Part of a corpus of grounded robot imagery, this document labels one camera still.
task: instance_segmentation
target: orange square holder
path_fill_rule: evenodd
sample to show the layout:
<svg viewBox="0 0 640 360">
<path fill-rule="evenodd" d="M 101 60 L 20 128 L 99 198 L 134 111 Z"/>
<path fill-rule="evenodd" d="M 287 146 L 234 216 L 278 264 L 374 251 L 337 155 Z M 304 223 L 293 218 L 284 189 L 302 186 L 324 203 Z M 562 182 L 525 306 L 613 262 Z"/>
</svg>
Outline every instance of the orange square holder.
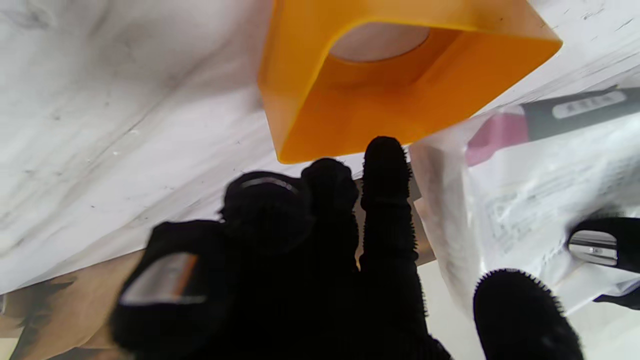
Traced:
<svg viewBox="0 0 640 360">
<path fill-rule="evenodd" d="M 329 54 L 369 22 L 430 28 L 408 53 Z M 414 142 L 466 119 L 562 46 L 526 0 L 276 0 L 258 84 L 282 163 Z"/>
</svg>

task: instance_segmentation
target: transparent plastic packaging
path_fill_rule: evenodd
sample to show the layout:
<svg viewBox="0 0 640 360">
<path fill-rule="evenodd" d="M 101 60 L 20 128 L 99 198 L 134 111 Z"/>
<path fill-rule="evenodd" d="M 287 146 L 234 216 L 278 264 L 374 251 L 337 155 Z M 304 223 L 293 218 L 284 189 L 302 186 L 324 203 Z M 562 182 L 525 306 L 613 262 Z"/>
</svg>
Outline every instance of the transparent plastic packaging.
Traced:
<svg viewBox="0 0 640 360">
<path fill-rule="evenodd" d="M 508 106 L 410 147 L 415 205 L 452 298 L 467 314 L 480 277 L 518 268 L 567 313 L 621 295 L 640 274 L 585 263 L 566 247 L 595 213 L 640 217 L 640 88 Z"/>
</svg>

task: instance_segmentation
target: fuzzy black fabric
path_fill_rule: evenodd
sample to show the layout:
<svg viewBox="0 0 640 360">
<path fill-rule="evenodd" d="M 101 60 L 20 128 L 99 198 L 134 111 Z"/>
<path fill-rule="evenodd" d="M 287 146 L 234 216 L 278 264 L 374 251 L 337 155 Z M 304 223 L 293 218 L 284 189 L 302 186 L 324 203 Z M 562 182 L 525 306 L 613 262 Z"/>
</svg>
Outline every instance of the fuzzy black fabric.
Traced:
<svg viewBox="0 0 640 360">
<path fill-rule="evenodd" d="M 497 270 L 480 281 L 474 316 L 487 360 L 584 359 L 551 291 L 519 270 Z"/>
<path fill-rule="evenodd" d="M 227 188 L 221 222 L 157 226 L 121 292 L 159 259 L 187 252 L 202 260 L 195 275 L 207 300 L 144 306 L 118 301 L 111 315 L 113 339 L 142 360 L 450 359 L 425 321 L 407 200 L 410 178 L 397 140 L 379 137 L 370 143 L 358 269 L 353 214 L 358 190 L 348 167 L 320 159 L 300 179 L 271 172 L 242 175 Z M 483 335 L 497 333 L 490 323 L 496 307 L 486 304 L 504 305 L 518 289 L 517 283 L 503 285 L 493 297 L 486 286 L 476 295 L 478 330 L 489 360 L 506 358 L 493 352 L 502 341 Z M 514 298 L 509 311 L 527 311 L 518 305 L 531 300 L 526 295 Z M 540 306 L 531 306 L 539 309 L 537 315 L 545 311 Z M 483 312 L 489 317 L 479 315 Z M 523 319 L 522 326 L 528 319 L 514 318 Z M 558 329 L 566 329 L 559 323 Z M 523 341 L 528 334 L 524 328 L 513 339 Z"/>
</svg>

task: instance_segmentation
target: white marble surface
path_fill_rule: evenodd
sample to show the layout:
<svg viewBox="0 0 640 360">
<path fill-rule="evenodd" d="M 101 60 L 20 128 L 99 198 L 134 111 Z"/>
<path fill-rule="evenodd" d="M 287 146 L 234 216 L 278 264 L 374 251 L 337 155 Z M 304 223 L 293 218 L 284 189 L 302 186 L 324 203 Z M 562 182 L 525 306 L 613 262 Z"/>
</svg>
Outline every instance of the white marble surface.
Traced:
<svg viewBox="0 0 640 360">
<path fill-rule="evenodd" d="M 565 46 L 488 107 L 640 65 L 637 0 L 531 3 Z M 243 171 L 299 174 L 275 158 L 255 84 L 270 9 L 0 0 L 0 293 L 138 250 L 163 220 L 215 217 Z"/>
</svg>

